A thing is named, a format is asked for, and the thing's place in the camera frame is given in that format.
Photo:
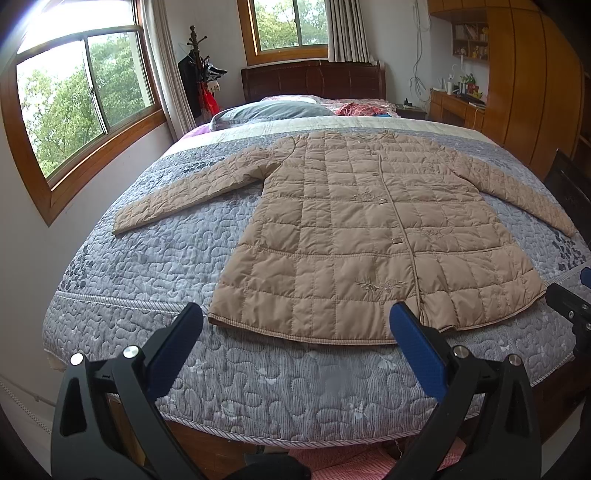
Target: wooden headboard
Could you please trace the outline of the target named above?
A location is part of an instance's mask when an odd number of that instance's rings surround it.
[[[386,99],[384,64],[305,60],[242,70],[247,103],[272,95]]]

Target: quilted bedspread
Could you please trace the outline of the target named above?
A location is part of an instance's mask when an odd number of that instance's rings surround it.
[[[174,145],[111,206],[69,265],[47,310],[44,346],[53,359],[89,359],[143,345],[186,302],[204,310],[251,218],[262,184],[191,207],[121,237],[121,207],[250,145],[271,145],[318,129],[418,135],[500,168],[556,202],[511,154],[477,132],[429,122],[382,118],[299,119],[193,137]],[[519,208],[483,194],[546,282],[591,300],[579,272],[591,252]],[[532,384],[571,357],[570,323],[543,300],[495,326],[445,334],[476,355],[521,355]],[[470,414],[478,412],[475,397]],[[435,405],[396,346],[323,346],[210,324],[157,407],[167,419],[235,440],[306,448],[378,442],[420,430]]]

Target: gray pillow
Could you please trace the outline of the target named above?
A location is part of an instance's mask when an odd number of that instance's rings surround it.
[[[284,120],[286,118],[308,118],[311,116],[333,116],[334,113],[315,103],[291,100],[268,100],[247,103],[224,110],[213,116],[209,128],[212,132],[245,124]]]

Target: metal screw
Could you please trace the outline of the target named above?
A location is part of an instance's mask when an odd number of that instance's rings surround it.
[[[70,363],[72,365],[80,365],[83,361],[84,361],[84,355],[82,355],[80,352],[75,353],[74,355],[72,355],[70,357]]]
[[[457,345],[453,348],[453,355],[458,358],[468,358],[470,350],[463,345]]]
[[[519,355],[512,353],[509,355],[509,363],[514,367],[518,367],[523,363],[523,361]]]
[[[139,353],[139,348],[135,345],[129,345],[128,347],[123,350],[123,356],[125,358],[133,358],[136,357]]]

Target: nightstand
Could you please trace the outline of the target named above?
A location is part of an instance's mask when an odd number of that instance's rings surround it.
[[[416,106],[396,105],[396,113],[402,118],[411,118],[413,120],[426,120],[427,112]]]

